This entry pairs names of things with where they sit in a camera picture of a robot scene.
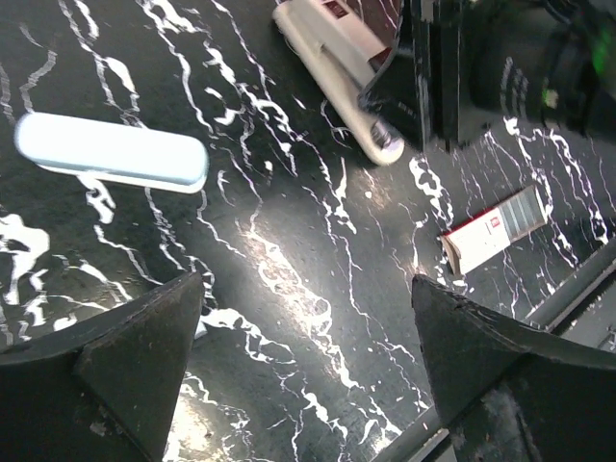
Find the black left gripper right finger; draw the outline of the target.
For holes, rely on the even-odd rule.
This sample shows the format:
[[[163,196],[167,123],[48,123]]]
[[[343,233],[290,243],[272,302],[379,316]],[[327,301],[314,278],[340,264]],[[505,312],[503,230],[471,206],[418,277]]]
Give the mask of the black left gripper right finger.
[[[459,461],[612,461],[615,356],[530,327],[424,275],[412,308]]]

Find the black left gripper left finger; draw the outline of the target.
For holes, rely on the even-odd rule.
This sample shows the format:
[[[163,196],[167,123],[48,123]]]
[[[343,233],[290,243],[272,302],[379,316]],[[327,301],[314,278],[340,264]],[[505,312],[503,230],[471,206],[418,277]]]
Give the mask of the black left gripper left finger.
[[[162,460],[202,297],[184,274],[2,350],[2,460]]]

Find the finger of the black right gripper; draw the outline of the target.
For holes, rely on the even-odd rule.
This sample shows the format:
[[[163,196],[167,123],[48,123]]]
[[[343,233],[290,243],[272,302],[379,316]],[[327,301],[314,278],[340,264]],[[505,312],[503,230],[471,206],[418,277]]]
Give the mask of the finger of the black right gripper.
[[[430,23],[419,1],[402,1],[392,43],[373,52],[374,77],[360,91],[359,107],[378,116],[415,149],[433,136]]]

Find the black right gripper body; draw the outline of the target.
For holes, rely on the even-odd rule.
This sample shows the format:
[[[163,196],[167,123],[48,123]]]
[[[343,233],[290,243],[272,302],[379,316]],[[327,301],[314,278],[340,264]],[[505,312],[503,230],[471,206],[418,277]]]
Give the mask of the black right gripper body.
[[[612,1],[437,1],[437,133],[468,144],[500,117],[615,142]]]

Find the beige and black stapler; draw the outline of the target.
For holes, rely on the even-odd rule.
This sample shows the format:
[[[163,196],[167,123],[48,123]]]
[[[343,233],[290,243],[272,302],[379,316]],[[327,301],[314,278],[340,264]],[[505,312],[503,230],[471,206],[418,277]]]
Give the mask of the beige and black stapler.
[[[359,106],[386,47],[344,1],[284,1],[272,19],[367,157],[397,161],[405,142],[384,121]]]

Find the light blue stapler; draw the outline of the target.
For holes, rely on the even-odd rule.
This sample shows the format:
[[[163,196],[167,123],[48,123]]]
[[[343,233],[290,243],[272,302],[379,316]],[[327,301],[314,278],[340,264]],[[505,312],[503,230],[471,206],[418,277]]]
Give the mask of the light blue stapler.
[[[29,113],[13,139],[48,171],[156,190],[197,193],[209,170],[207,150],[193,137],[74,116]]]

